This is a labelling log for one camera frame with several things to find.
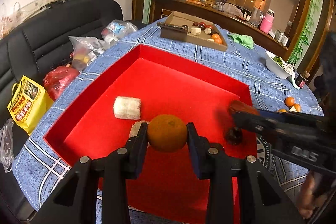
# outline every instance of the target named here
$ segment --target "red box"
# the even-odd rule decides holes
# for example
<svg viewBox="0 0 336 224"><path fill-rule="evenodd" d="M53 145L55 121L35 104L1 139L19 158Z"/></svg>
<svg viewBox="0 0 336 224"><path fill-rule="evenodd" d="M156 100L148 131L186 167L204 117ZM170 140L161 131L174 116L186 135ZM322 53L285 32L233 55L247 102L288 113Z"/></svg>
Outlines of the red box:
<svg viewBox="0 0 336 224"><path fill-rule="evenodd" d="M141 120L173 114L193 122L199 135L218 142L228 155L256 155L255 134L243 132L238 146L223 133L233 125L227 106L232 100L252 105L248 85L191 60L139 45L92 82L44 136L69 165L81 156L97 159L123 147L135 121L116 119L117 96L140 98ZM226 114L218 117L218 111ZM233 180L235 223L239 222L237 183ZM130 206L171 220L204 223L209 180L192 171L188 147L176 153L147 149L143 171L127 180Z"/></svg>

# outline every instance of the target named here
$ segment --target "yellow paper bag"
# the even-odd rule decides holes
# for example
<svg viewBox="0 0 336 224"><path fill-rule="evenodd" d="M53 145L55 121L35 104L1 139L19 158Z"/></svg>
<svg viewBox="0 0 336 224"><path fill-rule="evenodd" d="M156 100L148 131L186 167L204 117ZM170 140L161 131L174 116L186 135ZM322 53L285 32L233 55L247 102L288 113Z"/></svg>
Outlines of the yellow paper bag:
<svg viewBox="0 0 336 224"><path fill-rule="evenodd" d="M23 76L18 84L14 84L12 90L13 98L7 108L17 125L30 135L53 104L53 100L44 87L26 76Z"/></svg>

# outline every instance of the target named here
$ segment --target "black leather sofa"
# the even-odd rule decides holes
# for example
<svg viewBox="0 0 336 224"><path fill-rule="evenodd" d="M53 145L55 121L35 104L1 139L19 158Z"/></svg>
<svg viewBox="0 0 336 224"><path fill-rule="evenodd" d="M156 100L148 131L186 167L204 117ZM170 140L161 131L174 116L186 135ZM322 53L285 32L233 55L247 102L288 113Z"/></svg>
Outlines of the black leather sofa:
<svg viewBox="0 0 336 224"><path fill-rule="evenodd" d="M97 37L114 19L123 19L120 5L114 0L65 0L35 15L0 40L0 127L10 118L7 104L12 86L23 75L42 85L43 78L59 65L70 62L73 51L69 35ZM141 22L132 22L140 29ZM16 156L28 135L13 126L13 149ZM12 172L0 164L0 222L26 220L33 208L23 195Z"/></svg>

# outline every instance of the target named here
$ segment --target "green cloth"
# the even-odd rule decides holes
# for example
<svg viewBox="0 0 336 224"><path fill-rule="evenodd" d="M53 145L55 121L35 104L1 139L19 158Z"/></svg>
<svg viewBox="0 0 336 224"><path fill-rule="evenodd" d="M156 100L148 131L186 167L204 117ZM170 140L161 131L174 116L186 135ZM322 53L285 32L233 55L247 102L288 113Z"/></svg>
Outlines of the green cloth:
<svg viewBox="0 0 336 224"><path fill-rule="evenodd" d="M228 35L233 39L234 42L239 43L243 45L246 48L249 48L250 50L253 49L253 38L248 35L240 35L237 33L232 33Z"/></svg>

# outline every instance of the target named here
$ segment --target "clear plastic bag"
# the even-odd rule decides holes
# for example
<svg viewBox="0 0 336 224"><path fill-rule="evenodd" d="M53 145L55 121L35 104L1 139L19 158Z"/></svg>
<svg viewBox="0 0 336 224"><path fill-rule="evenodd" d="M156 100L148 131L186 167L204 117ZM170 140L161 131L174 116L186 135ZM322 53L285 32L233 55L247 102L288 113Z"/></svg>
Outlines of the clear plastic bag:
<svg viewBox="0 0 336 224"><path fill-rule="evenodd" d="M224 13L243 17L243 12L239 10L235 5L232 5L230 3L224 3L224 5L217 3L217 7L219 8L219 10L221 10Z"/></svg>
<svg viewBox="0 0 336 224"><path fill-rule="evenodd" d="M106 42L96 37L72 37L69 39L73 46L72 66L82 72L97 56L109 49L115 42Z"/></svg>
<svg viewBox="0 0 336 224"><path fill-rule="evenodd" d="M43 79L43 85L51 99L56 99L65 88L79 75L75 68L59 66L49 72Z"/></svg>
<svg viewBox="0 0 336 224"><path fill-rule="evenodd" d="M17 25L19 25L19 20L21 17L20 3L16 2L13 6L13 12L11 15L7 16L6 5L3 3L1 5L0 11L0 39L7 36Z"/></svg>
<svg viewBox="0 0 336 224"><path fill-rule="evenodd" d="M12 170L13 154L13 128L14 121L8 119L3 128L0 128L0 161L6 173Z"/></svg>
<svg viewBox="0 0 336 224"><path fill-rule="evenodd" d="M103 29L101 36L106 42L118 41L137 30L138 28L132 23L115 19Z"/></svg>

